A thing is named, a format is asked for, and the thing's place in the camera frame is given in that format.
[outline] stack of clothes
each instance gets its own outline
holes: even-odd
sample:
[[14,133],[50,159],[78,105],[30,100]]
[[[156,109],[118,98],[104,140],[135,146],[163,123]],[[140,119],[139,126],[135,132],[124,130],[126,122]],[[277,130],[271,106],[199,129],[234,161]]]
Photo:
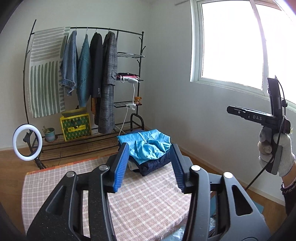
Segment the stack of clothes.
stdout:
[[170,163],[170,137],[158,130],[136,130],[118,136],[119,145],[129,144],[129,168],[146,176],[152,171]]
[[122,83],[124,83],[126,80],[140,80],[140,77],[136,74],[118,73],[116,80],[120,80]]

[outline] plaid tablecloth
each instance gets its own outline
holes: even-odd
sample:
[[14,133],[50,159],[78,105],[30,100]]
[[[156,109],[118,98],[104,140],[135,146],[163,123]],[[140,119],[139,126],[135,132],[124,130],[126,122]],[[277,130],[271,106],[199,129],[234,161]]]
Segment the plaid tablecloth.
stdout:
[[[90,172],[106,163],[108,156],[88,159],[50,170],[28,173],[22,189],[22,219],[27,232],[35,215],[68,171]],[[159,240],[187,217],[190,194],[177,186],[171,163],[142,177],[129,169],[116,194],[108,194],[111,217],[118,241]],[[83,193],[83,232],[89,233],[88,192]]]

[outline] black cable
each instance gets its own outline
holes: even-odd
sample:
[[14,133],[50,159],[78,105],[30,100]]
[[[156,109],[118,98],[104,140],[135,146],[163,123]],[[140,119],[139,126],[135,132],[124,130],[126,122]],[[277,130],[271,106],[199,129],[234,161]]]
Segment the black cable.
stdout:
[[279,80],[278,80],[278,83],[279,83],[279,85],[280,85],[280,87],[281,87],[281,90],[282,90],[282,92],[283,92],[284,103],[282,103],[282,106],[283,106],[283,108],[284,108],[284,115],[286,115],[286,107],[288,106],[288,104],[287,104],[287,101],[286,101],[286,99],[285,99],[285,93],[284,93],[283,87],[282,87],[281,83],[279,82]]
[[246,190],[248,190],[249,189],[249,187],[254,183],[254,181],[256,181],[256,179],[265,171],[265,169],[267,168],[267,165],[269,165],[271,162],[272,162],[272,160],[275,158],[275,155],[276,155],[276,151],[277,151],[277,148],[278,148],[278,146],[279,146],[279,139],[280,139],[280,137],[281,137],[281,132],[282,132],[282,129],[283,129],[283,123],[284,123],[284,120],[286,119],[286,116],[284,115],[283,116],[283,119],[282,119],[282,121],[281,121],[281,126],[280,126],[280,128],[279,128],[279,137],[278,137],[278,139],[277,139],[277,143],[276,143],[276,146],[275,146],[275,150],[274,150],[274,153],[273,153],[273,155],[272,155],[272,157],[271,157],[271,159],[269,160],[269,162],[265,165],[265,167],[258,173],[258,175],[253,179],[253,181],[251,181],[250,182],[250,184],[245,188],[245,191]]

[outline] teddy bear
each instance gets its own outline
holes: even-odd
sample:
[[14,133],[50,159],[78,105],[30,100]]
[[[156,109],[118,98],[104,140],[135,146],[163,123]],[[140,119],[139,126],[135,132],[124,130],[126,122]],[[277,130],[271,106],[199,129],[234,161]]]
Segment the teddy bear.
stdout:
[[136,105],[142,105],[142,104],[141,104],[141,99],[142,99],[142,97],[135,97],[135,98],[134,98],[134,102],[135,102],[135,104],[136,104]]

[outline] gray plaid coat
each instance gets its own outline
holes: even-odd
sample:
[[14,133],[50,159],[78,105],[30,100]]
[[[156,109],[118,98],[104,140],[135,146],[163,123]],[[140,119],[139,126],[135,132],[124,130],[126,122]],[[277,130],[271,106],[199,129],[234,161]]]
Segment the gray plaid coat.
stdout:
[[117,77],[117,42],[113,32],[108,32],[103,43],[103,83],[101,98],[97,99],[100,106],[97,118],[99,118],[99,133],[111,133],[115,128],[114,121],[114,93],[113,86]]

